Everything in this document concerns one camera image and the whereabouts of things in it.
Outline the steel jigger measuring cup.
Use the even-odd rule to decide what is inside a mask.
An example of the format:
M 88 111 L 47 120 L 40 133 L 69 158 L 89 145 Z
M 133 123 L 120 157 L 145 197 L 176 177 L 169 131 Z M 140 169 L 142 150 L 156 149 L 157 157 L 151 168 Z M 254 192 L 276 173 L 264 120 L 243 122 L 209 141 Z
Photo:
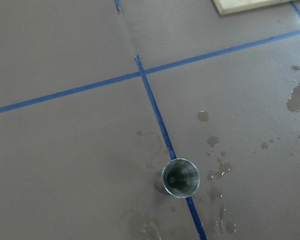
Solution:
M 161 182 L 168 194 L 185 199 L 198 190 L 201 178 L 198 168 L 191 161 L 175 158 L 163 168 Z

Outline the bamboo cutting board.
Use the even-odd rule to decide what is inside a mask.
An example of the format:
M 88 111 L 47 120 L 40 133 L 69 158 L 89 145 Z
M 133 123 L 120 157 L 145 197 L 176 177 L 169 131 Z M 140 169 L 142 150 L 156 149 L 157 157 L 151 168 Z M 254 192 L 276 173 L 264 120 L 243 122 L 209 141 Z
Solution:
M 214 0 L 218 12 L 221 15 L 258 9 L 276 4 L 287 3 L 289 0 Z

